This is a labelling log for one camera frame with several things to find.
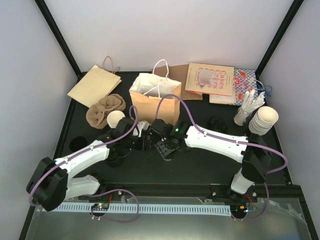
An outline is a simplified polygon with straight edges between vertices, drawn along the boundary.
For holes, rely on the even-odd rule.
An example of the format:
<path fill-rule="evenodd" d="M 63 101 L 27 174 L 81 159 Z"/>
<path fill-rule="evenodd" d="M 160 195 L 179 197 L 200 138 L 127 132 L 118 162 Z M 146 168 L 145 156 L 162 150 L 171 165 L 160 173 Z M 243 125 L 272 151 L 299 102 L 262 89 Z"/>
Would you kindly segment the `stack of white paper cups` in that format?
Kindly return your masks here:
<path fill-rule="evenodd" d="M 110 128 L 116 128 L 119 121 L 125 117 L 125 114 L 120 110 L 110 112 L 106 118 L 107 124 Z"/>

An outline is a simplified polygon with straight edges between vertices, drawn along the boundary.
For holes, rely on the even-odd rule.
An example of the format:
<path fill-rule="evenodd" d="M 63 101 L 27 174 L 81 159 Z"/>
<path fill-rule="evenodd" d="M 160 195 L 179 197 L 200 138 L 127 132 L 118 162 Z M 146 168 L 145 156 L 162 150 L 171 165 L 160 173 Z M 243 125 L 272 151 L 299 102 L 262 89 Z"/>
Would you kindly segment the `stack of pulp cup carriers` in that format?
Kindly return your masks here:
<path fill-rule="evenodd" d="M 90 106 L 86 112 L 86 121 L 95 129 L 105 128 L 107 116 L 113 111 L 123 112 L 126 108 L 126 102 L 119 94 L 110 94 L 101 98 L 97 103 Z"/>

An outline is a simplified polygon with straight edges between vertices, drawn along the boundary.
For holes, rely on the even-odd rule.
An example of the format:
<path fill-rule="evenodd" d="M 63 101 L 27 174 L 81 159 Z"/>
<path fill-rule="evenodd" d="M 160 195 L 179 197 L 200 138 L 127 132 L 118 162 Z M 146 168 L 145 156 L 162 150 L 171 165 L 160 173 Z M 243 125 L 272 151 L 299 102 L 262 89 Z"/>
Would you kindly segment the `orange paper bag white handles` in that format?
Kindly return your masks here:
<path fill-rule="evenodd" d="M 169 78 L 169 66 L 165 59 L 159 60 L 165 63 L 164 76 L 152 73 L 139 73 L 129 89 L 132 104 L 137 108 L 138 120 L 147 121 L 150 124 L 155 119 L 161 119 L 167 124 L 174 125 L 180 115 L 180 102 L 171 96 L 181 96 L 182 84 Z"/>

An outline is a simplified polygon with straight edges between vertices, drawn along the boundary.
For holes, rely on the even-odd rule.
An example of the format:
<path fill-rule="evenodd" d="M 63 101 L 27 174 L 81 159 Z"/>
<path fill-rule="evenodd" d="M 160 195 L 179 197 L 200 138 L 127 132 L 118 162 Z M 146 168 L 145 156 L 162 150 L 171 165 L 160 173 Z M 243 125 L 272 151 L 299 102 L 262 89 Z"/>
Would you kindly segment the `stack of plain paper cups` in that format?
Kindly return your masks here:
<path fill-rule="evenodd" d="M 249 122 L 249 131 L 259 136 L 265 135 L 278 121 L 278 112 L 269 106 L 262 106 Z"/>

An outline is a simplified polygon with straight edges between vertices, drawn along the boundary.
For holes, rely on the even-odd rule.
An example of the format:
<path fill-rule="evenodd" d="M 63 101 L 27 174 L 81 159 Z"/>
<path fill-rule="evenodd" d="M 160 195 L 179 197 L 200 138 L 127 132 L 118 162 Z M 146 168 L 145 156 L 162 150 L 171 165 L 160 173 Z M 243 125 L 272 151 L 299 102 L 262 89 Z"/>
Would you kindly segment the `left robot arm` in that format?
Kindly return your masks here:
<path fill-rule="evenodd" d="M 26 186 L 30 204 L 40 205 L 49 212 L 62 202 L 80 196 L 103 199 L 108 188 L 100 182 L 100 177 L 93 173 L 83 177 L 77 174 L 99 162 L 119 166 L 132 150 L 143 150 L 149 126 L 147 121 L 135 122 L 123 117 L 115 128 L 88 146 L 65 157 L 43 158 Z"/>

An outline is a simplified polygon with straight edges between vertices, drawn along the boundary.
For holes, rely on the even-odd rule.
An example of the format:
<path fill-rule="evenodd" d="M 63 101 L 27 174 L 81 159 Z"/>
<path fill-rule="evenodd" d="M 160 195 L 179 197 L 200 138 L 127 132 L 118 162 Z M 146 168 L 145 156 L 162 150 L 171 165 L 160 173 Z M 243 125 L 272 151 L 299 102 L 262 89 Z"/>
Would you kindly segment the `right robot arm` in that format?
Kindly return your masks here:
<path fill-rule="evenodd" d="M 228 198 L 240 201 L 254 184 L 264 184 L 272 153 L 265 148 L 254 150 L 245 136 L 228 135 L 209 130 L 199 125 L 189 125 L 178 120 L 175 125 L 155 119 L 150 133 L 160 140 L 155 148 L 165 161 L 173 159 L 177 151 L 187 152 L 197 148 L 226 156 L 241 164 L 227 189 Z"/>

